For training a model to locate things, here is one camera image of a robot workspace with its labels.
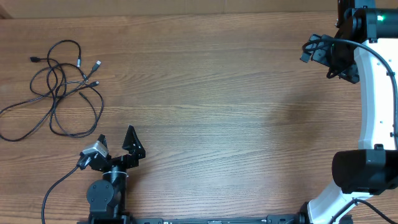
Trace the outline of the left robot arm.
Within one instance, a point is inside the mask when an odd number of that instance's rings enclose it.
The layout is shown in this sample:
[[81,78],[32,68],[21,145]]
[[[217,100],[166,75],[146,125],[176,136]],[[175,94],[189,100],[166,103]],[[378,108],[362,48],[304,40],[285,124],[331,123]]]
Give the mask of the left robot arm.
[[146,157],[146,151],[137,137],[133,126],[128,126],[122,149],[125,155],[112,157],[109,154],[105,135],[80,152],[77,167],[90,167],[101,172],[102,178],[94,181],[86,192],[90,204],[88,223],[135,223],[126,211],[127,170],[137,167],[139,160]]

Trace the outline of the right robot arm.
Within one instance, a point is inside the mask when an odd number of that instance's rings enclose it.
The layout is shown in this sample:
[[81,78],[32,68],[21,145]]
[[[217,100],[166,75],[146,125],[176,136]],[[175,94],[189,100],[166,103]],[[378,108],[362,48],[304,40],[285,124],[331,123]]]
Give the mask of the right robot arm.
[[334,155],[333,179],[317,198],[296,214],[268,215],[267,223],[351,223],[351,209],[397,187],[397,10],[339,1],[336,28],[334,36],[313,34],[301,60],[360,84],[358,148]]

